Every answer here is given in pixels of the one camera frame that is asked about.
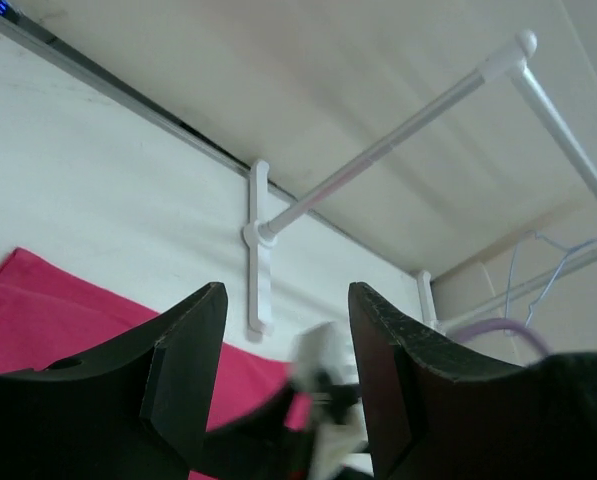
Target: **red cloth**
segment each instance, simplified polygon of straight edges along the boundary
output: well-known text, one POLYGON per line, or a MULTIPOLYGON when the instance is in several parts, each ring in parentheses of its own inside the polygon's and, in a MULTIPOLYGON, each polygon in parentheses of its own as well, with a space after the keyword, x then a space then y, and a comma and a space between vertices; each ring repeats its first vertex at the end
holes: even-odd
MULTIPOLYGON (((43 369, 156 315, 18 248, 0 265, 0 373, 43 369)), ((287 364, 223 343, 207 429, 251 412, 286 380, 287 364)), ((307 405, 294 402, 287 426, 305 424, 307 405)))

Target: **wall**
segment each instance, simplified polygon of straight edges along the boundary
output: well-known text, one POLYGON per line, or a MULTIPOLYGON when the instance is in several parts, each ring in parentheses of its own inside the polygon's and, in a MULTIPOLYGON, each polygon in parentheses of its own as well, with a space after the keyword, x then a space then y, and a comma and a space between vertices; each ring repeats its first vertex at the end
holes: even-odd
MULTIPOLYGON (((597 204, 586 199, 583 206, 555 221, 542 232, 568 246, 597 236, 597 204)), ((512 248, 482 262, 474 262, 434 286, 438 316, 448 319, 468 311, 494 295, 506 291, 512 248)), ((561 254, 545 243, 528 240, 517 255, 514 284, 556 267, 561 254)), ((512 303, 510 316, 525 319, 528 306, 539 292, 512 303)), ((485 317, 501 316, 502 309, 485 317)), ((597 263, 558 280, 539 304, 532 319, 555 351, 597 350, 597 263)), ((476 339, 472 348, 519 364, 535 359, 522 341, 502 332, 476 339)))
POLYGON ((246 222, 245 178, 0 35, 0 260, 23 246, 161 311, 223 282, 225 341, 280 360, 305 329, 347 323, 353 281, 420 317, 415 279, 304 217, 274 251, 276 331, 249 342, 246 222))

